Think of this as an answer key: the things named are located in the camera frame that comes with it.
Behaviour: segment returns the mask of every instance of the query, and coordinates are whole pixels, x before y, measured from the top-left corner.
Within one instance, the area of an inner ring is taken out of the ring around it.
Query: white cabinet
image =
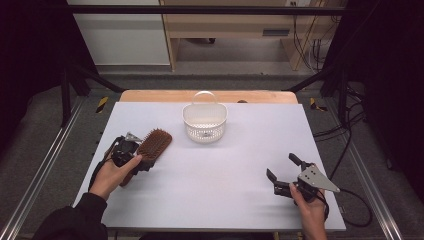
[[[70,5],[159,5],[157,0],[68,0]],[[161,15],[75,14],[96,65],[169,65]]]

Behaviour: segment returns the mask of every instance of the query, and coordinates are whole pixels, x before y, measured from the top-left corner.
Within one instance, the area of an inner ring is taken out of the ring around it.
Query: brush bristles
[[[156,160],[172,141],[172,136],[162,129],[152,130],[137,149],[143,160]]]

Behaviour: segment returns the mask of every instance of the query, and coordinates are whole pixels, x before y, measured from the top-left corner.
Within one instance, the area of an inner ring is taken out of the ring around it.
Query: basket handle
[[[193,98],[191,100],[191,103],[194,104],[194,100],[196,99],[196,97],[198,97],[198,96],[200,96],[202,94],[209,94],[209,95],[213,96],[213,98],[215,100],[215,103],[217,103],[217,99],[216,99],[215,94],[213,94],[212,92],[209,92],[209,91],[200,91],[200,92],[194,94],[194,96],[193,96]]]

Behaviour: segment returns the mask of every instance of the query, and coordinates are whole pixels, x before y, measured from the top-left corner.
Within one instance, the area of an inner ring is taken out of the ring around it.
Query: black sleeve
[[[106,207],[103,198],[84,193],[75,208],[64,207],[47,216],[33,240],[107,239],[106,226],[101,223]]]

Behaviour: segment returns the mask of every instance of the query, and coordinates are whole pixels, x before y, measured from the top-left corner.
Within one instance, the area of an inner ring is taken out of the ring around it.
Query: aluminum rail
[[[255,7],[255,6],[151,6],[151,5],[44,5],[44,10],[74,14],[223,14],[223,15],[305,15],[344,16],[365,14],[344,7]]]

